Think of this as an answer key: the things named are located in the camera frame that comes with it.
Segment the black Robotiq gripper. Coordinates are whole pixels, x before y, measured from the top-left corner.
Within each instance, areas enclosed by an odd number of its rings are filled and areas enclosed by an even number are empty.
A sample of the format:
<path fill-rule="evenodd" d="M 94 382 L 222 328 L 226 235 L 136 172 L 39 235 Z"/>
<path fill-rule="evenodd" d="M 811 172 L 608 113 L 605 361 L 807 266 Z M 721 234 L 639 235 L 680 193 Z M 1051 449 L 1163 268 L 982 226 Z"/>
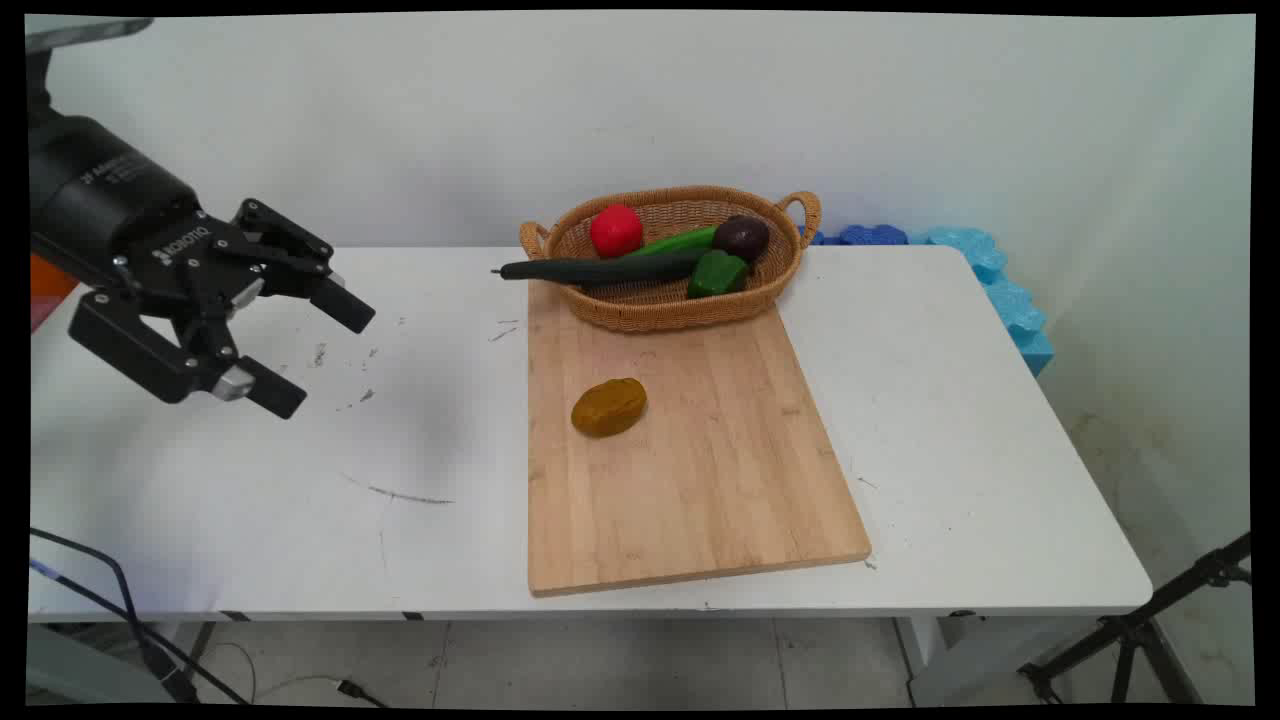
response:
<path fill-rule="evenodd" d="M 29 118 L 28 178 L 32 250 L 96 288 L 79 299 L 69 336 L 165 404 L 201 392 L 289 419 L 307 392 L 241 354 L 219 316 L 278 295 L 356 334 L 376 315 L 333 270 L 326 241 L 259 199 L 232 222 L 241 241 L 184 181 L 87 117 Z M 187 345 L 143 320 L 205 313 L 216 319 L 196 322 Z"/>

